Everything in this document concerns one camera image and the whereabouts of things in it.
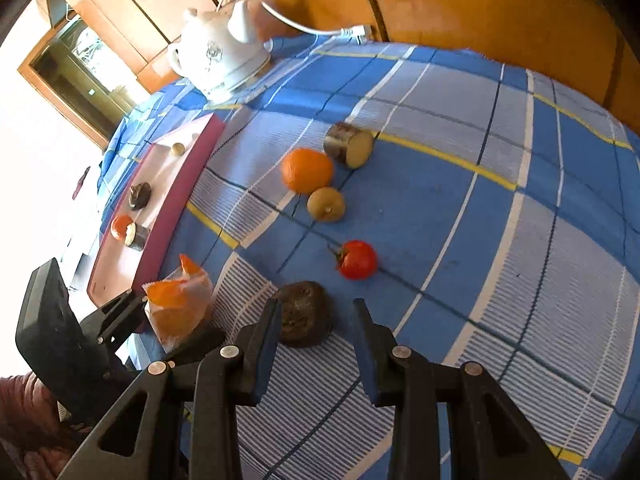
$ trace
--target kettle spout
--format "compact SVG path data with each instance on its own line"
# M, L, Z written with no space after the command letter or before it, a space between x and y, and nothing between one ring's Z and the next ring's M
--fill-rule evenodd
M255 25L247 11L246 1L238 2L234 5L234 10L226 27L240 43L253 43L258 37Z

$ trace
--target blue plaid tablecloth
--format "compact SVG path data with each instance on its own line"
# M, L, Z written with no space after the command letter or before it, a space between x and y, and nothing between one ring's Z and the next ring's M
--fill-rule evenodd
M149 142L216 113L226 128L162 275L179 253L202 264L228 340L284 283L331 295L333 334L278 348L262 403L238 409L245 478L386 478L393 410L359 381L357 297L429 360L484 364L571 478L606 478L640 422L640 139L582 94L473 52L309 36L272 47L274 68L224 105L186 80L153 95L120 125L99 190L104 231ZM318 224L278 164L321 150L336 121L380 134L367 165L337 170L345 218ZM363 282L326 249L354 238L380 257ZM162 355L152 333L129 344L140 366Z

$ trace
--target metal screw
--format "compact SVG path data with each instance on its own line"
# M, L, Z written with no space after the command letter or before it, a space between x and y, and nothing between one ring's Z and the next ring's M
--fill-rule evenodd
M232 359L240 353L240 349L234 345L223 346L220 349L220 355L225 359Z
M472 375L472 376L482 375L483 370L484 368L482 368L482 365L480 363L476 363L473 361L469 361L468 363L465 363L465 373L468 375Z
M398 345L394 346L391 353L398 359L407 359L411 355L411 349L408 346Z
M166 364L162 361L156 361L154 363L151 363L147 370L149 370L149 373L151 375L160 375L163 374L166 370Z

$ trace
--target small round object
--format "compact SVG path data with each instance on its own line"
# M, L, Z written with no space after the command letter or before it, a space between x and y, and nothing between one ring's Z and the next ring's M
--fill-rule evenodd
M280 174L284 185L290 190L310 195L316 189L331 184L334 162L325 153L297 148L282 159Z
M174 156L183 156L186 150L187 149L184 147L184 144L181 142L176 142L171 146L171 154Z
M324 152L351 170L357 170L373 152L373 132L354 124L336 123L324 137Z
M137 251L145 248L146 239L149 236L149 229L138 225L135 222L127 227L127 235L124 238L124 244Z
M145 207L151 200L151 184L140 182L129 188L129 208L138 211Z
M361 240L350 240L343 244L340 251L334 252L334 256L338 272L348 280L365 280L378 270L376 251Z
M166 363L164 361L156 361L149 365L149 373L151 375L160 375L163 374L166 370Z
M476 363L473 361L469 361L465 363L465 374L477 377L478 375L482 375L482 365L480 363Z
M306 201L306 210L318 222L337 222L345 209L342 194L333 187L316 189Z
M111 222L111 236L119 242L123 242L127 236L127 227L133 224L133 220L128 215L118 215Z
M220 349L220 355L225 359L232 359L240 353L240 349L235 345L223 346Z
M411 355L411 349L408 346L398 345L394 346L391 353L398 359L407 359Z
M319 283L291 283L278 289L272 298L282 304L282 344L308 348L321 343L331 332L331 302Z

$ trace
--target potato slice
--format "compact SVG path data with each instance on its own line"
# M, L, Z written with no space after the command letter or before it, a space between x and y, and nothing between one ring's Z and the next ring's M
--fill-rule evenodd
M334 124L324 136L324 151L348 168L356 170L369 160L373 135L352 124Z
M333 187L316 189L306 201L306 210L318 222L336 222L344 216L344 198Z

